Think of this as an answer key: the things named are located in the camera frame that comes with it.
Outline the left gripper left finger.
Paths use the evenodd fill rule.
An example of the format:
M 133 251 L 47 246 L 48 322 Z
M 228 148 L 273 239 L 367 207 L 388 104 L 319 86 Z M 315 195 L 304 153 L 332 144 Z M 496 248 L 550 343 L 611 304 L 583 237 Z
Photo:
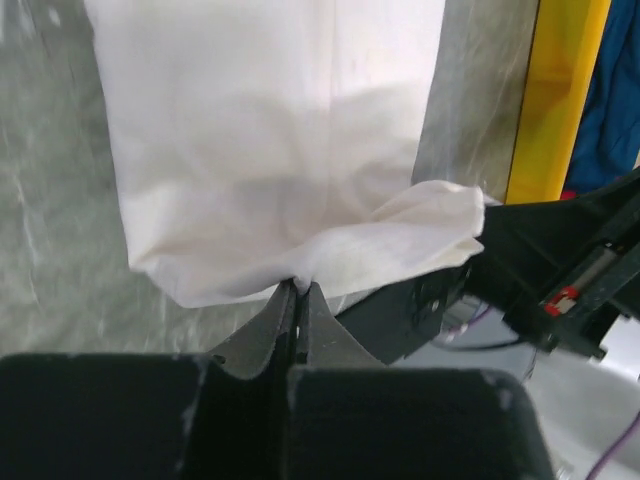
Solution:
M 206 353 L 1 361 L 5 479 L 277 479 L 296 290 Z

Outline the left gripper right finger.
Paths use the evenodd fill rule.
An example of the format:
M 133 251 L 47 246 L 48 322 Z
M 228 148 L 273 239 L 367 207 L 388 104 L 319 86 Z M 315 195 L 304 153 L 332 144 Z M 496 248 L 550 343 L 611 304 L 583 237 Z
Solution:
M 487 369 L 346 368 L 312 285 L 306 361 L 287 378 L 290 479 L 552 479 L 532 401 Z

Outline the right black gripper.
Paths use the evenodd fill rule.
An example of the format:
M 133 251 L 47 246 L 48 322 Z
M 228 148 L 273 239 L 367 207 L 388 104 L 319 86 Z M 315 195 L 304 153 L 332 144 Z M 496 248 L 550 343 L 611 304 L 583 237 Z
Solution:
M 639 172 L 569 200 L 494 205 L 482 252 L 448 268 L 383 287 L 337 316 L 375 357 L 392 363 L 441 333 L 465 296 L 502 312 L 515 333 L 550 353 L 606 355 L 619 316 L 639 316 Z

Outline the white t shirt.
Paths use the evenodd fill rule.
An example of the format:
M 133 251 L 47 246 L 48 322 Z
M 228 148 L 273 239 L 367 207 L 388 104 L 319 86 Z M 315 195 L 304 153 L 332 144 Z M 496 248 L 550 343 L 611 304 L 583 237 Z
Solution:
M 464 264 L 482 191 L 411 180 L 441 1 L 89 1 L 132 270 L 187 308 Z

